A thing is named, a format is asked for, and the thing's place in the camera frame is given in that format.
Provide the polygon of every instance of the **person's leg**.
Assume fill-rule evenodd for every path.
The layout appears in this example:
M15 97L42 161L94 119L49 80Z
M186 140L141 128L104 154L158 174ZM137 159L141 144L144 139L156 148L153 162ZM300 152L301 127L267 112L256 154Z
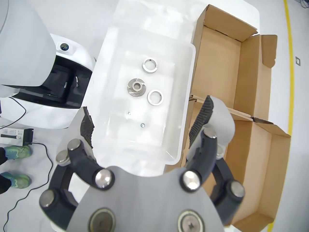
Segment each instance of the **person's leg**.
M7 161L7 157L5 156L5 149L0 148L0 165L2 165L5 161Z
M0 175L0 194L6 192L11 186L11 180Z
M5 149L0 148L0 165L2 165L5 161L7 161L7 157L5 156ZM0 175L0 194L6 192L12 185L12 182Z
M9 146L0 148L0 165L7 160L27 158L32 155L29 146ZM8 172L0 174L0 194L6 192L10 187L17 189L27 188L31 179L25 174L12 175Z

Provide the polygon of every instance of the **cardboard flap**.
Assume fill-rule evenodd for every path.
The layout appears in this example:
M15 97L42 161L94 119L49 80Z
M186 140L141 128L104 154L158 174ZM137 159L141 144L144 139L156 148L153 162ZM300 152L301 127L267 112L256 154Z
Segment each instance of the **cardboard flap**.
M253 26L212 5L206 8L204 25L241 42L257 33Z
M249 114L228 108L234 120L253 121Z
M262 35L263 64L269 68L272 68L275 65L277 39L277 35Z
M273 134L273 135L278 135L278 136L283 136L286 138L291 138L290 135L285 133L280 127L278 127L275 124L266 124L266 123L256 123L259 127L265 129L267 132Z
M234 227L242 232L260 232L272 222L274 222L273 218L256 212L236 222Z

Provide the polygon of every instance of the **metal ring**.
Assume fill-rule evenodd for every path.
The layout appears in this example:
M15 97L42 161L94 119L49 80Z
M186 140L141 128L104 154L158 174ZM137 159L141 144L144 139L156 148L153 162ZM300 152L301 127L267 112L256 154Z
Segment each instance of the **metal ring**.
M135 82L132 83L132 89L135 92L141 91L142 87L143 87L143 84L139 81L135 81Z
M149 70L149 69L146 67L146 63L147 63L147 62L154 63L155 68L152 69L152 70ZM157 63L154 59L152 59L152 58L147 58L147 59L144 60L144 62L143 62L143 64L142 64L142 67L143 67L144 71L146 71L146 72L148 72L148 73L154 73L154 72L157 71L157 69L158 69L158 63Z
M161 99L160 99L160 101L159 101L158 103L154 103L154 102L151 101L150 96L151 96L152 93L158 93L158 94L161 96ZM160 90L157 90L157 89L151 90L151 91L148 93L147 99L148 99L148 102L149 102L151 105L153 105L153 106L158 106L158 105L160 105L160 104L163 103L163 93L162 93Z

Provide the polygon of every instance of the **metal bolt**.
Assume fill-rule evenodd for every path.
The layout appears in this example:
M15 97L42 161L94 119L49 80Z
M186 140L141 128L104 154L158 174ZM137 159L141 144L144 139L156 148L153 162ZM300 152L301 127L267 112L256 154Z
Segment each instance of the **metal bolt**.
M115 216L108 209L97 210L89 222L90 232L111 232L115 229Z
M45 190L39 199L40 206L43 208L49 207L55 200L55 194L52 190Z
M60 45L60 49L62 49L63 51L67 51L69 49L69 45L67 43L62 43Z
M204 225L200 216L194 211L183 212L178 219L179 232L202 232Z
M81 144L80 139L73 139L69 141L67 147L69 150L75 150L80 146L80 144Z
M245 188L239 181L233 181L231 183L231 191L236 197L244 197L245 196Z
M217 138L217 134L215 132L215 130L213 130L212 127L205 127L203 129L203 133L205 136L207 136L208 138L212 138L212 139L215 139Z
M102 169L98 171L98 173L96 174L95 183L99 188L104 189L108 185L110 185L112 179L113 179L112 172L108 169Z
M217 145L217 155L216 160L219 160L224 157L224 151L223 148L220 145Z
M201 185L200 178L193 171L186 171L182 176L182 181L189 190L197 190Z
M64 163L65 161L68 160L68 158L69 158L68 150L62 150L57 154L56 161L58 163Z

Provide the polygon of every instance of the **white floor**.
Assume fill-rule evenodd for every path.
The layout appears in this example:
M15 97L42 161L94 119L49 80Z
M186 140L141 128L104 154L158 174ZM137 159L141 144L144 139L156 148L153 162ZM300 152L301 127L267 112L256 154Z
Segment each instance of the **white floor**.
M104 36L112 19L118 0L28 0L38 11L52 33L65 36L83 46L97 57ZM288 129L289 114L289 49L287 24L283 0L245 0L260 12L261 34L277 34L278 48L276 65L272 73L271 104L269 120L285 131ZM309 219L309 144L307 143L309 101L309 57L306 36L309 34L309 9L303 9L294 0L288 0L293 35L294 56L301 59L301 66L295 65L295 109L294 126L289 167L285 188L274 225L274 232L308 231ZM45 143L51 158L55 158L56 146L65 130L35 129L35 140ZM1 165L0 172L23 171L31 175L33 187L46 181L50 163L45 157L43 146L35 145L32 157L9 161ZM27 200L20 202L10 215L6 231L52 231L49 222L38 207L38 198L45 188L33 191ZM0 196L0 225L6 220L6 213L15 201L26 195L28 190L10 189Z

